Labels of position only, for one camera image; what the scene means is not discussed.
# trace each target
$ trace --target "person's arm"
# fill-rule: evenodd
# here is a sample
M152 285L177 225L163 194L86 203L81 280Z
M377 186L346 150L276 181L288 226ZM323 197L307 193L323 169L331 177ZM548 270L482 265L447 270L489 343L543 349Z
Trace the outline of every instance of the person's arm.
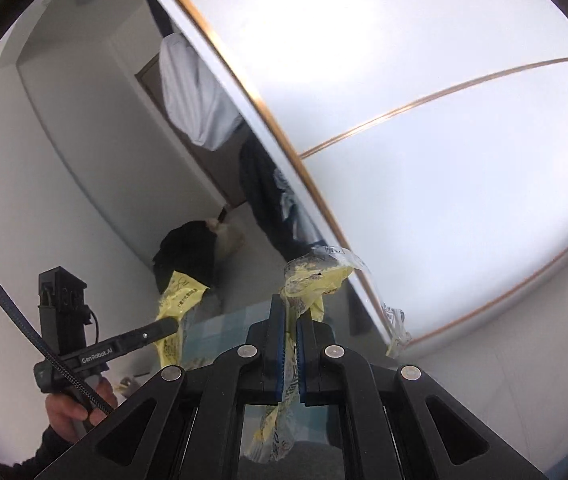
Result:
M113 388L105 378L100 380L95 391L114 408L118 401ZM96 426L106 418L101 410L90 414L79 403L65 394L49 394L45 401L50 426L42 434L42 445L33 458L12 467L0 464L0 475L5 480L32 480L59 456L79 440L73 425L74 420L88 420Z

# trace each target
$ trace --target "human hand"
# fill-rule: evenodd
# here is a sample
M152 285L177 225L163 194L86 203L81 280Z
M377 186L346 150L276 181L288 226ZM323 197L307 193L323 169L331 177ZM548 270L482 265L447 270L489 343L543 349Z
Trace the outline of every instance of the human hand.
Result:
M95 391L112 407L117 407L118 400L115 394L113 394L113 387L106 378L100 378L100 383ZM97 426L106 418L104 412L97 408L89 415L84 406L66 394L48 394L44 405L46 406L46 414L48 415L50 426L60 437L71 444L79 440L79 435L73 425L74 420L82 421L88 418L91 424Z

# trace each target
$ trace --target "silver screw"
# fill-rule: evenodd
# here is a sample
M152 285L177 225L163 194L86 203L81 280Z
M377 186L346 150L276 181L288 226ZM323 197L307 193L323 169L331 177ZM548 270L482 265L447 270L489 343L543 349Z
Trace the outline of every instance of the silver screw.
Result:
M324 349L324 353L327 357L337 359L338 357L342 357L344 355L344 348L339 345L329 345Z
M253 345L242 345L237 349L237 355L240 357L253 357L257 354L257 348Z
M179 366L167 366L162 368L162 378L165 381L176 381L182 376L182 369Z
M408 365L402 368L402 377L409 381L416 381L422 376L422 372L417 366Z

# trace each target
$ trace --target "black cable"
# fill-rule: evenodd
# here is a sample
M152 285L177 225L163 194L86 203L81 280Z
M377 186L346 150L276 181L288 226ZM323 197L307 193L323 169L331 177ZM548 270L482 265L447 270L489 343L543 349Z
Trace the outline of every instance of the black cable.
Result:
M93 321L95 322L95 344L97 344L100 341L100 324L97 321L97 316L95 315L95 313L92 310L91 310L91 317L93 318Z
M40 337L40 334L30 325L29 321L17 308L16 304L9 297L6 291L0 285L0 306L15 323L17 328L26 336L35 348L53 365L62 377L70 382L77 390L89 399L94 406L102 410L106 415L112 413L113 408L101 398L95 390L75 375L75 373L64 364L64 362L52 351L50 346Z

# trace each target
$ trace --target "triangular cutout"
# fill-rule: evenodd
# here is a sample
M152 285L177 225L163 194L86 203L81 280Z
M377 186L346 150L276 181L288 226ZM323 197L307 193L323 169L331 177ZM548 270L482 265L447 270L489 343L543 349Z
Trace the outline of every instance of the triangular cutout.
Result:
M426 398L426 406L454 465L461 465L488 451L488 442L475 433L439 397Z
M157 402L147 399L105 436L95 447L97 453L116 464L129 466Z

